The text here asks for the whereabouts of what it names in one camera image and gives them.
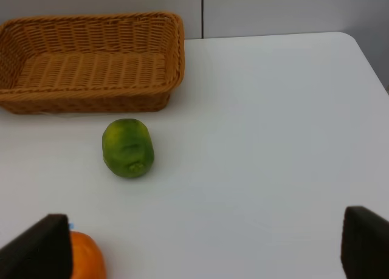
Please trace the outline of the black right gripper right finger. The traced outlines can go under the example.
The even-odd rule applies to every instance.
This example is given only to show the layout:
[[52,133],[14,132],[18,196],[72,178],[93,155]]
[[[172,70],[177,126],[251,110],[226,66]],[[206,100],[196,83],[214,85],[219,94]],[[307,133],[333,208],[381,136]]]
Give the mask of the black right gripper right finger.
[[365,207],[347,207],[340,259],[347,279],[387,279],[388,221]]

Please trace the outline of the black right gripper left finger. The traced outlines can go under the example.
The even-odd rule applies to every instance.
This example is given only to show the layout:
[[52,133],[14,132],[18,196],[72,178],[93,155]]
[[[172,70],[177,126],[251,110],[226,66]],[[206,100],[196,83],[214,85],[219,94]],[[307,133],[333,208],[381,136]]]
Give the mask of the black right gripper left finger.
[[68,217],[49,214],[1,248],[1,278],[70,278]]

